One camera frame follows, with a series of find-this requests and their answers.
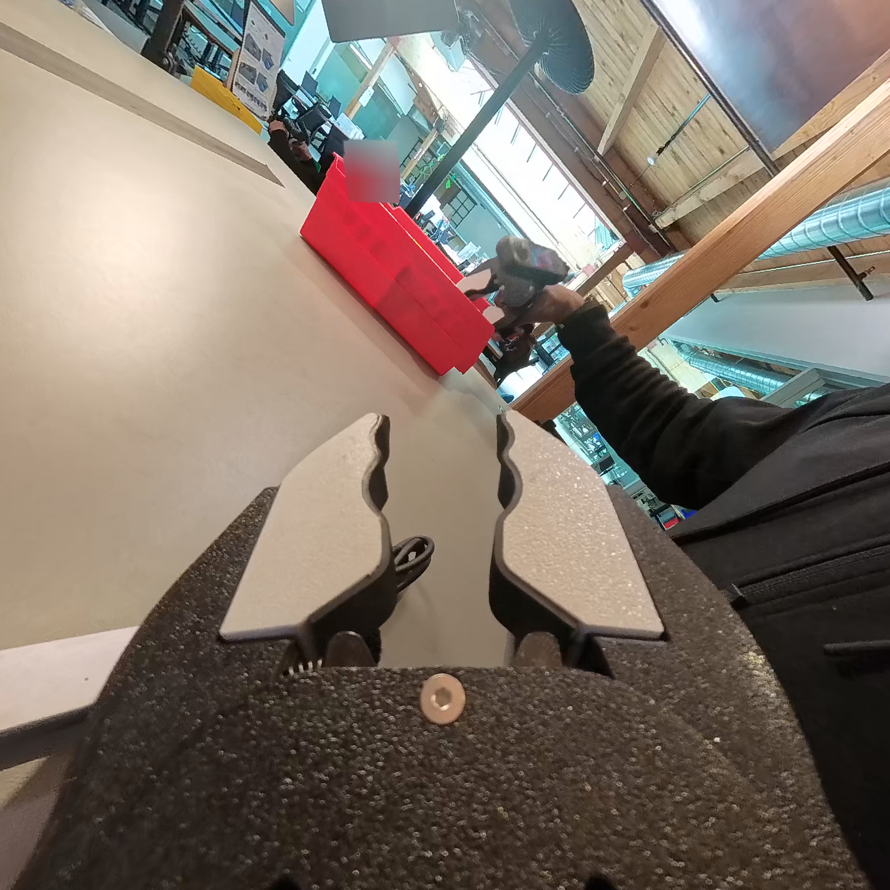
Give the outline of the metal air duct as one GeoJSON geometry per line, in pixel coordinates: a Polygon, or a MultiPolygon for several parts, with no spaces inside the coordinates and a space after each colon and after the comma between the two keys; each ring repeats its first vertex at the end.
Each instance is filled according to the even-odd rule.
{"type": "Polygon", "coordinates": [[[889,177],[829,200],[760,254],[756,261],[837,248],[889,233],[889,177]]]}

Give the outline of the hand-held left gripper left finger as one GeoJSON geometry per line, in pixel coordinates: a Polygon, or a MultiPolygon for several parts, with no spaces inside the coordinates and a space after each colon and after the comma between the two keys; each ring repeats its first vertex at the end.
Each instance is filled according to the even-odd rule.
{"type": "Polygon", "coordinates": [[[220,626],[223,642],[289,640],[321,658],[330,639],[377,640],[397,603],[383,509],[391,421],[368,413],[285,476],[220,626]]]}

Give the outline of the person's right hand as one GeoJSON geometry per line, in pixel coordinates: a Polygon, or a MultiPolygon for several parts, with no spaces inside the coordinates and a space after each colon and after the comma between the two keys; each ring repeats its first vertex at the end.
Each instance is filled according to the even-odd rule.
{"type": "Polygon", "coordinates": [[[562,285],[550,285],[540,290],[517,316],[518,328],[525,326],[563,327],[574,317],[593,308],[584,295],[562,285]]]}

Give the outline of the yellow plastic bin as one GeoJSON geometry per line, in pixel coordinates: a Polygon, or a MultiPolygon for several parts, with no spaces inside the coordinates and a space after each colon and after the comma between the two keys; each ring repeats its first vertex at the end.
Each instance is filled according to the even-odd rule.
{"type": "Polygon", "coordinates": [[[228,87],[199,65],[191,76],[191,89],[208,101],[236,117],[257,135],[262,135],[261,121],[234,95],[228,87]]]}

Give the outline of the wooden post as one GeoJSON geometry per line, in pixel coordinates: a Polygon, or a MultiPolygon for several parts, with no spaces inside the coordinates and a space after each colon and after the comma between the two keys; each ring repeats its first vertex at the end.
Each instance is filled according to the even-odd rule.
{"type": "Polygon", "coordinates": [[[646,347],[889,151],[885,81],[611,319],[646,347]]]}

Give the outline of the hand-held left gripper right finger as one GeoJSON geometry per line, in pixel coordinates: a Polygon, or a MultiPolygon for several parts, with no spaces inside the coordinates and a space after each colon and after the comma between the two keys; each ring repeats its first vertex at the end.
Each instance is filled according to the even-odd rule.
{"type": "Polygon", "coordinates": [[[564,658],[595,640],[661,645],[665,626],[607,485],[515,411],[496,419],[499,464],[489,606],[512,656],[549,635],[564,658]]]}

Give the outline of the person's right forearm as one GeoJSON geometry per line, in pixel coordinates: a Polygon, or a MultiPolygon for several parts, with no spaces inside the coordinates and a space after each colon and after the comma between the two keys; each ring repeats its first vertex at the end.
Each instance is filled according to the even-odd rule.
{"type": "Polygon", "coordinates": [[[578,406],[662,500],[702,508],[774,448],[778,407],[690,394],[619,336],[604,309],[584,304],[560,328],[578,406]]]}

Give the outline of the black pole stand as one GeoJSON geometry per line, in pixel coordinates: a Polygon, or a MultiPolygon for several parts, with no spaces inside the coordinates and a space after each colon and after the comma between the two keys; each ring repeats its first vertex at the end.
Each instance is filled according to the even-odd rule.
{"type": "Polygon", "coordinates": [[[406,204],[406,213],[412,218],[420,214],[428,198],[535,67],[539,66],[547,79],[569,95],[583,94],[594,80],[593,47],[573,2],[511,1],[509,7],[524,51],[406,204]]]}

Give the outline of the printed poster board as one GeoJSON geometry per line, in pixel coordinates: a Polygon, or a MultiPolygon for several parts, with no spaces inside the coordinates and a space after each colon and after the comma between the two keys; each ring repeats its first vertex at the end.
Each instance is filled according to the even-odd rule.
{"type": "Polygon", "coordinates": [[[246,2],[241,44],[229,67],[227,85],[262,123],[273,115],[285,40],[285,30],[267,5],[246,2]]]}

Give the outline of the red plastic bin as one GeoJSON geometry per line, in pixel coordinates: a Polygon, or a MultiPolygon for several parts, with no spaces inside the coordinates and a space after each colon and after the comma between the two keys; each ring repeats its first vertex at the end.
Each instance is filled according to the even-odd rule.
{"type": "Polygon", "coordinates": [[[494,334],[481,297],[398,206],[353,202],[333,163],[300,230],[304,241],[438,375],[466,373],[494,334]]]}

